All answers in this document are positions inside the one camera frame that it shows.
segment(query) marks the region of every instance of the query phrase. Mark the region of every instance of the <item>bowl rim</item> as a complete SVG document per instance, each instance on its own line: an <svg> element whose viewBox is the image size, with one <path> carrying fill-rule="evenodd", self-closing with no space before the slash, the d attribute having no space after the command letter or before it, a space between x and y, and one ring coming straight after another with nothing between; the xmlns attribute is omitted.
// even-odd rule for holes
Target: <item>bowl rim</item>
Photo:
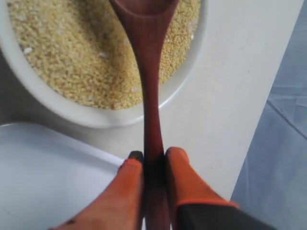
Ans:
<svg viewBox="0 0 307 230"><path fill-rule="evenodd" d="M186 60L170 79L161 85L159 108L174 98L190 78L200 57L207 26L208 1L201 0L199 21ZM60 117L91 128L125 127L143 120L142 103L128 109L107 110L79 105L51 89L33 70L19 47L6 0L0 0L0 48L16 78L44 107Z"/></svg>

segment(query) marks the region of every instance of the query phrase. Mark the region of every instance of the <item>white counter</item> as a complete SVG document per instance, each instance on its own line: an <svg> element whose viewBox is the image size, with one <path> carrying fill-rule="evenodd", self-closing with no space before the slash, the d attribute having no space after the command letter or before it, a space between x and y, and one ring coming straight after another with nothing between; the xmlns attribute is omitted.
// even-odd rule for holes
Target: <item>white counter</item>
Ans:
<svg viewBox="0 0 307 230"><path fill-rule="evenodd" d="M161 111L165 148L186 149L195 170L225 198L236 184L302 3L208 0L202 58ZM1 123L38 122L122 158L142 149L142 123L107 130L68 123L33 99L3 60L0 66Z"/></svg>

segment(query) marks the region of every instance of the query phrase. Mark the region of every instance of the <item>dark red wooden spoon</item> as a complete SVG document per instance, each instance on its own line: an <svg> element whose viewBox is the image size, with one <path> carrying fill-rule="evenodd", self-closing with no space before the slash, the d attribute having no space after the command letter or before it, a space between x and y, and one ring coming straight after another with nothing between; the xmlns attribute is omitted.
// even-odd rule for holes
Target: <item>dark red wooden spoon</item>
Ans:
<svg viewBox="0 0 307 230"><path fill-rule="evenodd" d="M142 81L146 228L168 230L170 220L158 108L159 65L165 35L179 0L109 1L131 42Z"/></svg>

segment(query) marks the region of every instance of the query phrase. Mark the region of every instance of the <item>gray floor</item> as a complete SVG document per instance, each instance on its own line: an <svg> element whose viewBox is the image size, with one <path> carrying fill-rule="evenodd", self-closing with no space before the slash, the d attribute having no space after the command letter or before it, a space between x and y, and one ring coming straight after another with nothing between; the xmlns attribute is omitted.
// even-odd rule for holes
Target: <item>gray floor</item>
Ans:
<svg viewBox="0 0 307 230"><path fill-rule="evenodd" d="M281 230L307 230L307 0L232 200Z"/></svg>

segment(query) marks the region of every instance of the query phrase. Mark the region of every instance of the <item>grain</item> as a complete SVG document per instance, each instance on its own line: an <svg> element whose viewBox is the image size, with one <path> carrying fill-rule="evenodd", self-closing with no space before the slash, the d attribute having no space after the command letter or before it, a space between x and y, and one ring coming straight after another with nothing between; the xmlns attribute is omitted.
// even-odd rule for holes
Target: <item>grain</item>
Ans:
<svg viewBox="0 0 307 230"><path fill-rule="evenodd" d="M201 0L180 0L165 38L160 83L184 62ZM9 0L25 57L53 90L85 106L132 107L142 101L135 57L108 0Z"/></svg>

